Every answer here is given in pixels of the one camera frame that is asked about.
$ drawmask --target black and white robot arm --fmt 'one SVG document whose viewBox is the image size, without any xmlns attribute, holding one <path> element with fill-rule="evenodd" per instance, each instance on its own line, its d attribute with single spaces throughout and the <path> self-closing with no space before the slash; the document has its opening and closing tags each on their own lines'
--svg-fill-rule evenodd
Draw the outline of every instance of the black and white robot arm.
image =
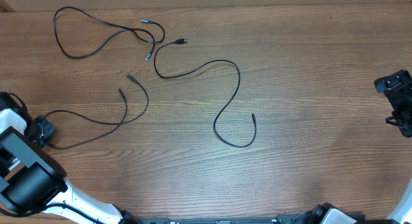
<svg viewBox="0 0 412 224">
<path fill-rule="evenodd" d="M 80 224 L 412 223 L 412 182 L 387 220 L 366 221 L 363 215 L 347 215 L 329 203 L 302 214 L 274 218 L 137 219 L 126 210 L 92 198 L 69 182 L 66 171 L 41 149 L 55 131 L 44 117 L 32 119 L 26 106 L 19 106 L 9 93 L 0 92 L 0 202 L 12 211 L 0 209 L 0 213 L 21 218 L 44 212 Z M 20 163 L 24 167 L 10 177 L 10 171 Z"/>
</svg>

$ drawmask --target metal connector tip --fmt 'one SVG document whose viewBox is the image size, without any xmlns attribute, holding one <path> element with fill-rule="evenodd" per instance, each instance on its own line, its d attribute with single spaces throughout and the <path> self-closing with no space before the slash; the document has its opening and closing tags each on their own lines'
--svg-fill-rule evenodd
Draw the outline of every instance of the metal connector tip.
<svg viewBox="0 0 412 224">
<path fill-rule="evenodd" d="M 152 54 L 151 54 L 151 53 L 147 54 L 146 61 L 148 61 L 148 60 L 150 59 L 150 57 L 151 57 L 151 56 L 152 56 Z"/>
</svg>

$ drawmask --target wooden table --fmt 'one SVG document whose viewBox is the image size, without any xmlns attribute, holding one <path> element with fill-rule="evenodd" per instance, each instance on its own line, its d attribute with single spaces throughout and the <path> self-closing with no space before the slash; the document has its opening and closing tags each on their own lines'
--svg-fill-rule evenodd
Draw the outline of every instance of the wooden table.
<svg viewBox="0 0 412 224">
<path fill-rule="evenodd" d="M 162 80 L 144 60 L 150 45 L 131 33 L 84 60 L 65 57 L 53 35 L 53 13 L 0 14 L 0 90 L 18 94 L 32 116 L 69 109 L 118 122 L 150 105 L 137 121 L 66 151 L 47 148 L 68 178 L 92 196 L 140 217 L 215 218 L 299 213 L 326 201 L 369 218 L 386 217 L 412 178 L 412 140 L 385 124 L 391 106 L 373 81 L 412 68 L 412 5 L 322 5 L 147 9 L 90 12 L 105 21 L 166 29 L 165 42 L 187 38 L 159 55 L 176 74 L 212 59 L 203 73 Z M 58 20 L 73 55 L 95 49 L 116 28 L 77 13 Z M 54 115 L 53 142 L 68 145 L 112 127 Z M 40 214 L 1 223 L 71 223 Z"/>
</svg>

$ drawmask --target wooden tabletop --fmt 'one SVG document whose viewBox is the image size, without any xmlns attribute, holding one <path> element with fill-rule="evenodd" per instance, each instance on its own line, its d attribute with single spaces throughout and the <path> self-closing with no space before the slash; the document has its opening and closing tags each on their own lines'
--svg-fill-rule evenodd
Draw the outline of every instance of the wooden tabletop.
<svg viewBox="0 0 412 224">
<path fill-rule="evenodd" d="M 149 44 L 132 33 L 115 37 L 96 55 L 65 57 L 53 34 L 53 12 L 0 14 L 0 90 L 18 94 L 36 117 L 69 109 L 118 122 L 150 105 L 115 133 L 65 151 L 46 148 L 77 187 L 139 217 L 268 217 L 300 213 L 330 202 L 369 218 L 386 217 L 412 178 L 412 140 L 385 124 L 392 108 L 373 81 L 412 68 L 412 5 L 261 6 L 105 10 L 90 14 L 116 24 L 163 25 L 165 42 L 187 38 L 158 56 L 166 75 L 228 59 L 242 74 L 216 63 L 202 72 L 164 80 L 146 62 Z M 117 28 L 78 12 L 58 18 L 62 45 L 72 55 L 94 50 Z M 56 114 L 53 143 L 65 146 L 112 127 Z M 58 216 L 0 217 L 1 223 L 71 223 Z"/>
</svg>

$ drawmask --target cable connector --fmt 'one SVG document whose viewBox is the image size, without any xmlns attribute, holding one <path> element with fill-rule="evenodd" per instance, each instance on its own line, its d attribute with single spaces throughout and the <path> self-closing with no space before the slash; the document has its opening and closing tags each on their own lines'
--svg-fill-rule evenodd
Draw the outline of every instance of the cable connector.
<svg viewBox="0 0 412 224">
<path fill-rule="evenodd" d="M 146 56 L 146 61 L 148 61 L 151 56 L 152 56 L 152 53 L 151 53 L 151 52 L 150 52 L 149 54 L 147 54 L 147 56 Z"/>
<path fill-rule="evenodd" d="M 145 23 L 145 24 L 152 24 L 153 21 L 146 20 L 146 19 L 141 19 L 140 22 Z"/>
<path fill-rule="evenodd" d="M 176 40 L 176 44 L 186 44 L 187 43 L 187 39 L 177 39 Z"/>
</svg>

